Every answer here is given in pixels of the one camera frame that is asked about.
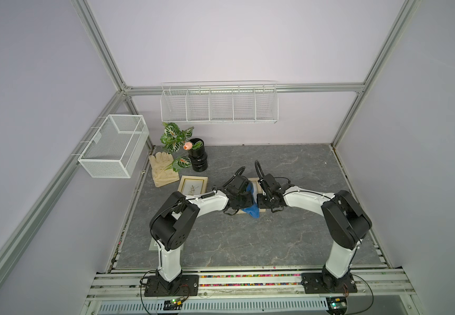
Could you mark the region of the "glossy black vase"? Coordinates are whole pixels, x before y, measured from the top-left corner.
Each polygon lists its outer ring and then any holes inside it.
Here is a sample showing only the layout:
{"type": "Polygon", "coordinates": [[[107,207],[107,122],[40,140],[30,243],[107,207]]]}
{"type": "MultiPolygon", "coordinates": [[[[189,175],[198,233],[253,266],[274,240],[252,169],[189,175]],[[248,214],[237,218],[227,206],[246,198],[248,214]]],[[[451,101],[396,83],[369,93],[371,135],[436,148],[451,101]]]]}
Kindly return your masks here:
{"type": "Polygon", "coordinates": [[[195,172],[203,172],[208,168],[208,154],[202,139],[192,138],[189,140],[192,148],[188,150],[188,156],[195,172]]]}

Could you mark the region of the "green artificial plant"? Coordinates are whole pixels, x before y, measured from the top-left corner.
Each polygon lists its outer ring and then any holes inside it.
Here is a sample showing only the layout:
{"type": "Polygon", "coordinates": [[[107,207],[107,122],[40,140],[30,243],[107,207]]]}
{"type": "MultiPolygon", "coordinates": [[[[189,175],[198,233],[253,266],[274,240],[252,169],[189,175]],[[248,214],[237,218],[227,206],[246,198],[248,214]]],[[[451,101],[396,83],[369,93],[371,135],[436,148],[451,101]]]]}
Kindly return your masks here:
{"type": "MultiPolygon", "coordinates": [[[[204,148],[204,142],[202,140],[192,141],[194,127],[187,129],[180,129],[176,123],[163,122],[164,133],[160,137],[161,143],[164,145],[164,150],[173,154],[178,152],[180,148],[185,151],[194,151],[204,148]]],[[[173,158],[170,165],[165,169],[172,169],[175,172],[179,172],[183,169],[187,169],[192,166],[192,161],[189,157],[181,156],[173,158]]]]}

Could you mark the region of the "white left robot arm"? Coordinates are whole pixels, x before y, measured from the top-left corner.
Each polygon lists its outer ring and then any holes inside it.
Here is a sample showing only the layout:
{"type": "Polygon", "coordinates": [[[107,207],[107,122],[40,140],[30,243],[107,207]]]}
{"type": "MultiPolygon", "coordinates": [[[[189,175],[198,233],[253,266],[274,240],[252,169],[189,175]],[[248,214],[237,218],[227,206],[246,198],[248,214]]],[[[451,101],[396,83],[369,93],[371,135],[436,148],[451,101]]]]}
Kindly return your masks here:
{"type": "Polygon", "coordinates": [[[187,196],[180,192],[172,193],[149,224],[151,237],[158,244],[158,278],[170,284],[181,277],[182,246],[200,216],[250,208],[255,204],[253,191],[253,184],[248,178],[235,175],[220,189],[205,194],[187,196]]]}

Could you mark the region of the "green picture frame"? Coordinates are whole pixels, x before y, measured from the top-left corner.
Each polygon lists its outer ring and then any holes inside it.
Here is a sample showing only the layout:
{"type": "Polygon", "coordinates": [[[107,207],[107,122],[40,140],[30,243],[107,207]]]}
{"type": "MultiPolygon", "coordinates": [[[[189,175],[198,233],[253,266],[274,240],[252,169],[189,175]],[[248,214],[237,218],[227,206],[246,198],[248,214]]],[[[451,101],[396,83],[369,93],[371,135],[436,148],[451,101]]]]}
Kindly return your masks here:
{"type": "Polygon", "coordinates": [[[156,240],[154,238],[151,238],[151,243],[149,245],[149,250],[150,251],[159,251],[159,250],[171,251],[172,248],[167,248],[166,244],[163,243],[162,241],[156,240]]]}

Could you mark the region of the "aluminium rail base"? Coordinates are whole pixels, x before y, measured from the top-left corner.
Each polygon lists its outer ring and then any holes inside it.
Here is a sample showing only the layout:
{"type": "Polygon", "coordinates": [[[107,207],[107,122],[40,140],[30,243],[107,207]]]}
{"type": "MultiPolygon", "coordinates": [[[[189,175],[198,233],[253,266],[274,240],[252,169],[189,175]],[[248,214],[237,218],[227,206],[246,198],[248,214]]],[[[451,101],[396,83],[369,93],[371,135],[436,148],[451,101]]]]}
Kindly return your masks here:
{"type": "Polygon", "coordinates": [[[151,270],[95,276],[81,314],[424,314],[402,269],[355,266],[339,293],[319,293],[314,266],[185,269],[188,285],[162,296],[145,283],[151,270]]]}

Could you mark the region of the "gold frame with plant print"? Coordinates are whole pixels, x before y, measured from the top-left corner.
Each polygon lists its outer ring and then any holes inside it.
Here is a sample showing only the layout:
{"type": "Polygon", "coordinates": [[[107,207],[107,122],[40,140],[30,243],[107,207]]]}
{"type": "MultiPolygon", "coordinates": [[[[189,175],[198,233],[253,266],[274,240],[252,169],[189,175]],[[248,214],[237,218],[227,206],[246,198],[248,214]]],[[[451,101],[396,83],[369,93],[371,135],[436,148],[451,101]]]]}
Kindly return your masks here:
{"type": "Polygon", "coordinates": [[[206,192],[208,181],[207,177],[183,175],[180,179],[178,191],[187,196],[201,195],[206,192]]]}

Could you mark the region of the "gold frame with deer print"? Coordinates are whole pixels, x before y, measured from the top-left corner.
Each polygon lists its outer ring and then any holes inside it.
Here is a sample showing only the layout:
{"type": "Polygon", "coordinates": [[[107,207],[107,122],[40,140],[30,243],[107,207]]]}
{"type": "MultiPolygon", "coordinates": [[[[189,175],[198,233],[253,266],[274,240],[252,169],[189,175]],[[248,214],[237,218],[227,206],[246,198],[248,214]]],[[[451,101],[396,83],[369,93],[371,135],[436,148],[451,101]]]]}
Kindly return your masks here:
{"type": "Polygon", "coordinates": [[[256,178],[250,178],[249,180],[250,180],[250,182],[252,182],[252,184],[254,185],[254,187],[255,187],[255,189],[256,189],[256,191],[257,191],[257,196],[258,196],[258,195],[260,194],[261,189],[260,189],[259,183],[257,182],[257,179],[256,179],[256,178]]]}

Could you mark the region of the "blue microfiber cloth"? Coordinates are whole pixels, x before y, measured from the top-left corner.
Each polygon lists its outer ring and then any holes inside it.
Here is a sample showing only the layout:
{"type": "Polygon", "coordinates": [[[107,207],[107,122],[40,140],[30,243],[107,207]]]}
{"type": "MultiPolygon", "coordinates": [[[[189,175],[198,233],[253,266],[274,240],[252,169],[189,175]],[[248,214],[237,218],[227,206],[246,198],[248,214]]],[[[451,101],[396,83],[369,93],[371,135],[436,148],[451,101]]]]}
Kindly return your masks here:
{"type": "Polygon", "coordinates": [[[254,185],[252,184],[252,182],[249,183],[246,191],[251,195],[252,205],[250,207],[244,208],[243,211],[246,212],[246,214],[250,215],[252,218],[259,219],[260,218],[260,209],[257,204],[257,191],[256,191],[254,185]]]}

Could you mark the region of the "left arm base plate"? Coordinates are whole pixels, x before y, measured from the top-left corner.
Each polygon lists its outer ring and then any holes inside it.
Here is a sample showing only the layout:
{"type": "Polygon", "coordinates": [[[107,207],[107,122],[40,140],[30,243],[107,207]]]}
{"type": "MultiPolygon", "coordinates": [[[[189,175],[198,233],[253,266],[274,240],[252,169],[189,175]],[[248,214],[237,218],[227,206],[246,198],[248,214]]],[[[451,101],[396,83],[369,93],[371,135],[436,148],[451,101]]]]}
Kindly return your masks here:
{"type": "Polygon", "coordinates": [[[171,282],[167,282],[159,274],[157,276],[149,276],[142,289],[145,297],[197,296],[199,276],[179,274],[171,282]]]}

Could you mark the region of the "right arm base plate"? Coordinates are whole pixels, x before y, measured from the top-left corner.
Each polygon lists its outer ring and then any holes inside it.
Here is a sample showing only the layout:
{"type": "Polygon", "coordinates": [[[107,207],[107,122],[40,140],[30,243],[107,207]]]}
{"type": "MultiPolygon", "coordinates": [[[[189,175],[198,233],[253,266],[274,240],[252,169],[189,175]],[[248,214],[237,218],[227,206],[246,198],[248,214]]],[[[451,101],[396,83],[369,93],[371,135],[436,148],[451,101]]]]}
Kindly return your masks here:
{"type": "Polygon", "coordinates": [[[303,273],[301,285],[306,294],[344,294],[357,293],[358,289],[351,273],[347,272],[342,278],[335,278],[326,273],[303,273]]]}

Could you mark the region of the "cream work glove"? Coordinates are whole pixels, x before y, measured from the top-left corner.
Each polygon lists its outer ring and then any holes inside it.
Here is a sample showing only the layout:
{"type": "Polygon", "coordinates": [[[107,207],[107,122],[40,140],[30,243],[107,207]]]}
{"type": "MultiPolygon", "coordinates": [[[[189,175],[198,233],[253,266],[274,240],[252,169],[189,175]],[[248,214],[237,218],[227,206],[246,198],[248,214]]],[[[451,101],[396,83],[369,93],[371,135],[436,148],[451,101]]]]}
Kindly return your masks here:
{"type": "Polygon", "coordinates": [[[152,179],[157,188],[180,180],[179,174],[172,169],[174,158],[166,152],[158,152],[149,156],[152,179]]]}

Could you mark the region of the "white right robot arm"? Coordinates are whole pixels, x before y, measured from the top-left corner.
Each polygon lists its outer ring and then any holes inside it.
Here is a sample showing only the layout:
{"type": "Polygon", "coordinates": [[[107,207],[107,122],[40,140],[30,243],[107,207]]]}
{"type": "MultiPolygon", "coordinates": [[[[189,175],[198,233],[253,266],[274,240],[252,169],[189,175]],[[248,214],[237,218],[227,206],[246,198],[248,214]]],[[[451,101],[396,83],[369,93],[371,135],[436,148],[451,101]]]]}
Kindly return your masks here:
{"type": "Polygon", "coordinates": [[[323,270],[326,288],[349,283],[353,258],[371,230],[372,221],[347,190],[326,194],[287,183],[280,185],[271,174],[259,175],[263,193],[257,196],[258,206],[281,210],[296,207],[321,215],[325,219],[333,245],[323,270]]]}

